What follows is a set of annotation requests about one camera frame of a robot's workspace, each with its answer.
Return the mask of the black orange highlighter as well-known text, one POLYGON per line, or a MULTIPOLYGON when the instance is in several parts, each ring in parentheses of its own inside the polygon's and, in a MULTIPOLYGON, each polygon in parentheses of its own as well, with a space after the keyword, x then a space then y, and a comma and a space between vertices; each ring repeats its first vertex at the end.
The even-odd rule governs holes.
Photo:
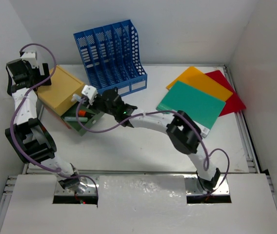
POLYGON ((78 111, 78 116, 79 117, 90 117, 90 114, 85 110, 79 110, 78 111))

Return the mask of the yellow drawer box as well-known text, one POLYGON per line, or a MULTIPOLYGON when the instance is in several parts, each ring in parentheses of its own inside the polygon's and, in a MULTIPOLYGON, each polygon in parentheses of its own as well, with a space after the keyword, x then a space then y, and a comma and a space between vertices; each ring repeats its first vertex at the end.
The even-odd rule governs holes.
POLYGON ((46 106, 62 116, 76 103, 72 96, 80 95, 85 83, 59 65, 50 80, 51 85, 39 87, 37 95, 46 106))

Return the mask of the green glue stick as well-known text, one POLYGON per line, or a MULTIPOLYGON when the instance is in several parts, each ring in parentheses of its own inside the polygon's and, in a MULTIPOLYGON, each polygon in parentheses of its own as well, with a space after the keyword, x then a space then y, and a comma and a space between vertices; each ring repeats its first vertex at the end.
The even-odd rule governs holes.
POLYGON ((65 121, 67 122, 87 122, 88 118, 87 117, 65 117, 64 118, 65 121))

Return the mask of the pink bottom drawer box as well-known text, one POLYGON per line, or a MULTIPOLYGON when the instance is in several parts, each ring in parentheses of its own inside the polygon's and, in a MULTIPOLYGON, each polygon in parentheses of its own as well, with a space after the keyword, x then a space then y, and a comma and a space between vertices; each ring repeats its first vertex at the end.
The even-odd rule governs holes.
POLYGON ((62 121, 62 123, 63 123, 68 129, 72 129, 72 128, 71 128, 71 125, 68 124, 64 119, 61 118, 61 121, 62 121))

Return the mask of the green folder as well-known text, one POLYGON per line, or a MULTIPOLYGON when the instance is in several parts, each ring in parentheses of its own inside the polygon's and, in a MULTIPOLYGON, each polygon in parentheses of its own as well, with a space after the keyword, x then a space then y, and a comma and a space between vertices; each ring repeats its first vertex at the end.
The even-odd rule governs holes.
POLYGON ((224 106, 224 101, 177 81, 156 109, 184 111, 201 129, 201 136, 207 137, 224 106))

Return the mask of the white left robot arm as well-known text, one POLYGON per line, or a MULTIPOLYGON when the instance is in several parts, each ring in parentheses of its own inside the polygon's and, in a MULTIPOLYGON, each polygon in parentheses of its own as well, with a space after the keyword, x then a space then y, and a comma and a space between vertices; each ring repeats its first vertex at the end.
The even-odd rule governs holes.
POLYGON ((51 172, 64 190, 77 192, 81 185, 77 171, 56 154, 53 138, 38 119, 38 97, 33 86, 49 76, 48 64, 43 64, 43 70, 42 75, 35 63, 21 58, 6 64, 7 93, 14 100, 15 112, 5 136, 22 162, 51 172))

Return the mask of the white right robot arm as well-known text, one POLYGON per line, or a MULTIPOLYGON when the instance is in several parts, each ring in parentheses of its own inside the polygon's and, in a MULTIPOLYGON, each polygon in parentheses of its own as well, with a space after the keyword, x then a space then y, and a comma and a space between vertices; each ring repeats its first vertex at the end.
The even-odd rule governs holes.
POLYGON ((187 155, 194 164, 202 189, 208 194, 213 192, 220 170, 210 163, 201 129, 184 111, 144 112, 137 106, 125 103, 117 88, 99 94, 95 87, 86 85, 81 94, 84 104, 97 112, 113 116, 118 126, 145 128, 166 134, 174 148, 187 155))

